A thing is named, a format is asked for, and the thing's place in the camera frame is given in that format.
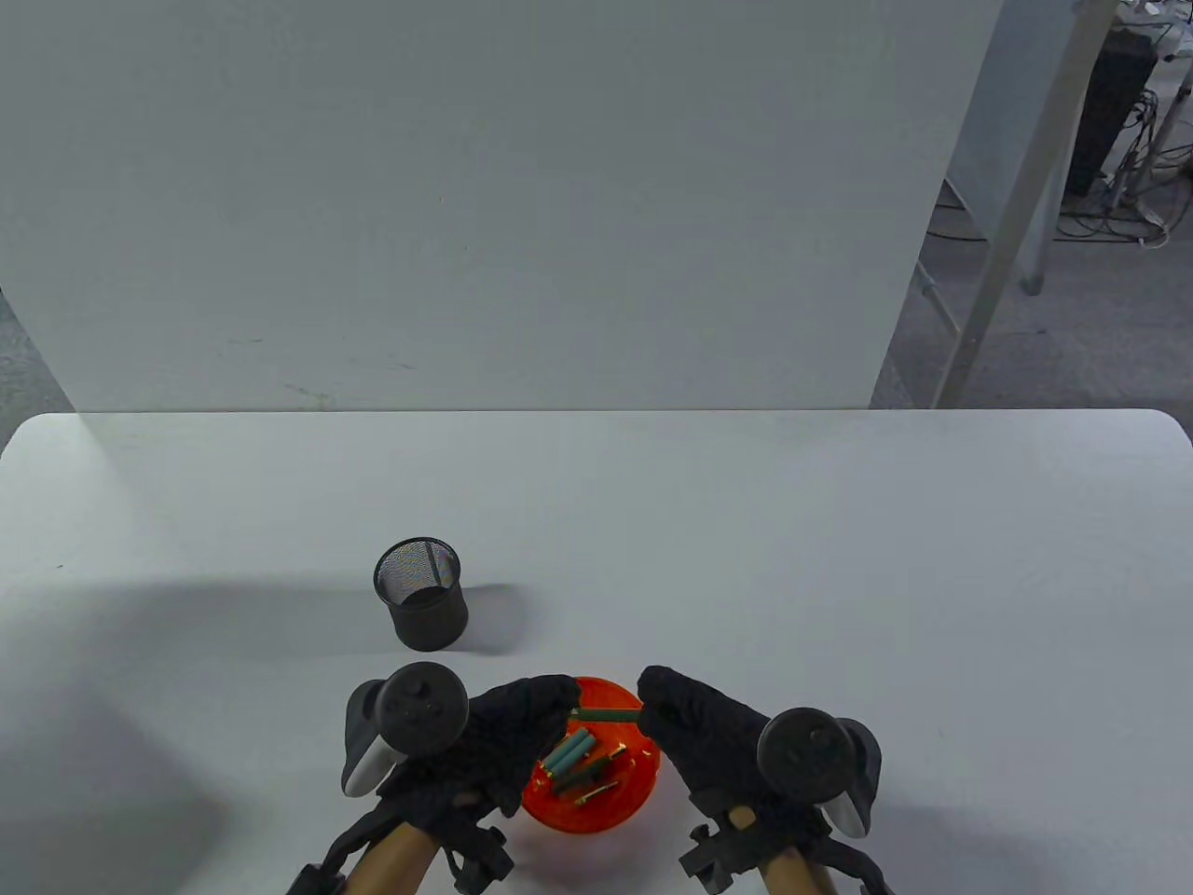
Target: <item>black strap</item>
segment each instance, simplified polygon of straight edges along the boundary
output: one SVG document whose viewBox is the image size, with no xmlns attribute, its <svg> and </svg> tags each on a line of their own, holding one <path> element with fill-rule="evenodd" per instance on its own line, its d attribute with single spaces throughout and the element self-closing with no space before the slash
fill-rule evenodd
<svg viewBox="0 0 1193 895">
<path fill-rule="evenodd" d="M 729 822 L 735 800 L 721 790 L 703 790 L 691 796 L 692 803 L 717 822 L 717 833 L 707 826 L 692 831 L 696 847 L 679 863 L 684 872 L 697 877 L 709 895 L 719 895 L 733 884 L 734 874 L 762 866 L 786 848 L 796 848 L 808 860 L 833 868 L 860 879 L 866 895 L 892 895 L 883 871 L 864 852 L 828 837 L 828 826 L 820 813 L 792 813 L 790 817 L 768 817 L 746 829 Z"/>
<path fill-rule="evenodd" d="M 860 879 L 867 895 L 894 895 L 886 887 L 883 871 L 874 863 L 873 858 L 845 842 L 824 837 L 823 839 L 817 839 L 806 848 L 801 848 L 799 853 L 814 864 L 833 868 L 833 870 L 837 870 L 846 876 Z"/>
<path fill-rule="evenodd" d="M 323 858 L 324 874 L 338 874 L 351 854 L 373 846 L 392 833 L 402 823 L 402 817 L 392 804 L 382 800 L 369 814 L 341 833 Z M 481 829 L 466 817 L 449 813 L 435 823 L 431 832 L 444 844 L 447 865 L 460 895 L 481 895 L 494 879 L 505 879 L 514 863 L 502 847 L 506 838 L 496 827 Z M 462 862 L 452 858 L 452 852 Z"/>
</svg>

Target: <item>white wall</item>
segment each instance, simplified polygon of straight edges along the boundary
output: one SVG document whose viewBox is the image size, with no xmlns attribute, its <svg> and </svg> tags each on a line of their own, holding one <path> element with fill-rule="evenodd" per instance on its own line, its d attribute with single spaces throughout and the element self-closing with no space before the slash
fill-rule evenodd
<svg viewBox="0 0 1193 895">
<path fill-rule="evenodd" d="M 8 0 L 80 409 L 864 406 L 1000 0 Z"/>
</svg>

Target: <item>metal frame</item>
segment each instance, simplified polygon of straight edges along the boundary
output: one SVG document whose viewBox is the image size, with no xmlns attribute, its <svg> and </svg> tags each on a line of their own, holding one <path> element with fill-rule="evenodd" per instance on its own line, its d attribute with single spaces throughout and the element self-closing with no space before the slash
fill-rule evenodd
<svg viewBox="0 0 1193 895">
<path fill-rule="evenodd" d="M 963 320 L 953 317 L 923 264 L 916 264 L 915 280 L 956 339 L 929 407 L 958 407 L 960 403 L 982 340 L 1014 273 L 1015 259 L 1039 209 L 1049 179 L 1058 165 L 1057 160 L 1071 148 L 1074 121 L 1081 110 L 1081 98 L 1118 4 L 1119 0 L 1078 0 L 1078 18 L 1015 174 L 1010 198 L 990 236 L 990 248 L 978 278 L 973 303 Z"/>
</svg>

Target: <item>white table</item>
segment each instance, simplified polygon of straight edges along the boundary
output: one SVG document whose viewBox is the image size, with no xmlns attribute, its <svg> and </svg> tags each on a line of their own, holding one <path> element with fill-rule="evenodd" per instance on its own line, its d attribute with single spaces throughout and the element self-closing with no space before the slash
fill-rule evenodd
<svg viewBox="0 0 1193 895">
<path fill-rule="evenodd" d="M 1188 878 L 1193 453 L 1158 413 L 146 414 L 0 458 L 0 890 L 284 891 L 365 807 L 344 699 L 410 658 L 369 578 L 420 533 L 460 554 L 472 691 L 666 662 L 864 720 L 896 891 Z M 605 837 L 520 816 L 503 890 L 698 893 L 697 821 L 669 767 Z"/>
</svg>

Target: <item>black bracket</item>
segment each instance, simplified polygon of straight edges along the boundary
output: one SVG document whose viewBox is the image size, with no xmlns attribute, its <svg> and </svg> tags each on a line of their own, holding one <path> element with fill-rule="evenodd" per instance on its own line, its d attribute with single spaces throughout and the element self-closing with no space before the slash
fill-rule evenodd
<svg viewBox="0 0 1193 895">
<path fill-rule="evenodd" d="M 502 846 L 505 834 L 496 827 L 476 828 L 476 837 L 468 844 L 468 850 L 475 857 L 460 856 L 457 863 L 456 853 L 444 846 L 447 866 L 456 879 L 456 891 L 460 895 L 481 895 L 494 879 L 505 879 L 514 869 L 514 863 Z"/>
</svg>

